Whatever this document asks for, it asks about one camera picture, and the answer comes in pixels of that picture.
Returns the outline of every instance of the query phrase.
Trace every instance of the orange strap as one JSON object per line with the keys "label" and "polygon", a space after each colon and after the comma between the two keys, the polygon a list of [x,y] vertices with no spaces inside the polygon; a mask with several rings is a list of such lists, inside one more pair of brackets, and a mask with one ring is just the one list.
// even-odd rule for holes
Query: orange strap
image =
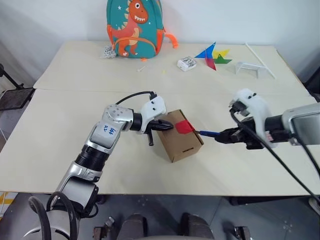
{"label": "orange strap", "polygon": [[113,44],[112,44],[112,49],[114,50],[116,48],[116,44],[119,43],[120,41],[123,41],[123,40],[134,40],[134,41],[141,41],[141,42],[145,42],[147,44],[150,44],[154,51],[156,52],[156,46],[153,44],[152,41],[149,41],[145,38],[141,38],[141,37],[132,37],[132,36],[125,36],[125,37],[121,37],[119,39],[117,39]]}
{"label": "orange strap", "polygon": [[168,34],[168,33],[164,34],[164,36],[170,39],[170,41],[172,42],[172,47],[174,49],[179,47],[179,43],[178,43],[178,41],[177,41],[175,36],[173,36],[172,34]]}
{"label": "orange strap", "polygon": [[165,31],[163,29],[156,30],[156,55],[158,55],[158,53],[160,52],[162,42],[164,40],[164,32]]}

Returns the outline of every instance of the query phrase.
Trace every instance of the white table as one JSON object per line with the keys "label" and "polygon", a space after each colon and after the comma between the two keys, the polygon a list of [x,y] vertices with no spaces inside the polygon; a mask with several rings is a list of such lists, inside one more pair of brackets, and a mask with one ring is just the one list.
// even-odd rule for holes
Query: white table
{"label": "white table", "polygon": [[[168,111],[182,109],[197,130],[222,131],[235,127],[228,105],[236,91],[250,88],[262,95],[272,113],[314,103],[306,89],[272,46],[253,46],[276,75],[256,79],[255,73],[235,75],[239,61],[260,64],[244,45],[230,48],[229,64],[217,71],[197,59],[197,67],[182,72],[177,60],[195,56],[208,44],[164,44],[159,56],[138,59],[99,58],[106,42],[66,42],[43,76],[35,94],[0,153],[0,191],[53,192],[75,160],[106,105],[133,92],[152,90],[164,97]],[[145,66],[143,71],[137,69]],[[147,101],[138,96],[123,105],[136,111]],[[176,163],[157,136],[149,147],[147,136],[124,132],[98,182],[101,194],[190,194],[230,196],[305,195],[306,192],[264,150],[221,144],[203,137],[200,151]],[[310,147],[320,159],[320,148]],[[315,193],[318,177],[300,147],[282,143],[276,152]]]}
{"label": "white table", "polygon": [[[128,93],[37,89],[0,154],[0,191],[53,192],[80,152],[104,107]],[[182,109],[198,130],[235,127],[229,115],[229,94],[162,93],[168,111]],[[310,96],[263,95],[272,113],[314,103]],[[124,106],[138,110],[147,96]],[[203,137],[200,151],[176,163],[157,136],[123,132],[98,182],[101,194],[184,194],[223,196],[285,196],[306,192],[264,150],[245,144],[221,144]],[[320,148],[310,147],[320,160]],[[276,152],[301,180],[320,193],[317,174],[303,149],[282,143]]]}

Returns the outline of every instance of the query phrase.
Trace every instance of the white rod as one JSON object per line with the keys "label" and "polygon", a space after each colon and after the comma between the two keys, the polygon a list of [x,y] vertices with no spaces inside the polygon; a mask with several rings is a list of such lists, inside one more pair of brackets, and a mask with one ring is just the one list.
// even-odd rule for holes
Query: white rod
{"label": "white rod", "polygon": [[252,54],[260,61],[260,63],[268,70],[268,72],[272,75],[274,79],[277,79],[274,73],[268,68],[268,66],[262,61],[262,59],[256,54],[256,52],[248,45],[248,43],[245,43],[246,47],[252,52]]}

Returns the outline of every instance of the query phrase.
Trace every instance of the white wall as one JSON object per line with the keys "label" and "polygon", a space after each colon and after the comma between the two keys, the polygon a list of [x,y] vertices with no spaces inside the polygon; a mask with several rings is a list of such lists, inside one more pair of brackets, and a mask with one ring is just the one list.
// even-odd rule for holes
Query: white wall
{"label": "white wall", "polygon": [[[65,40],[107,40],[107,0],[0,0],[1,45],[32,84]],[[306,79],[320,63],[319,0],[162,0],[180,42],[275,45]]]}

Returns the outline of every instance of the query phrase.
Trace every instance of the cardboard box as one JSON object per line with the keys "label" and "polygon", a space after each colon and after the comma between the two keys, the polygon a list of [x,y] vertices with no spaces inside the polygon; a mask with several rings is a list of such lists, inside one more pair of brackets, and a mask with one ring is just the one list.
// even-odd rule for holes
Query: cardboard box
{"label": "cardboard box", "polygon": [[[175,126],[187,118],[179,109],[169,112],[167,116],[163,116],[161,119],[167,120]],[[187,134],[180,134],[175,127],[168,131],[158,131],[158,135],[166,153],[173,163],[197,153],[204,144],[200,136],[194,131]]]}

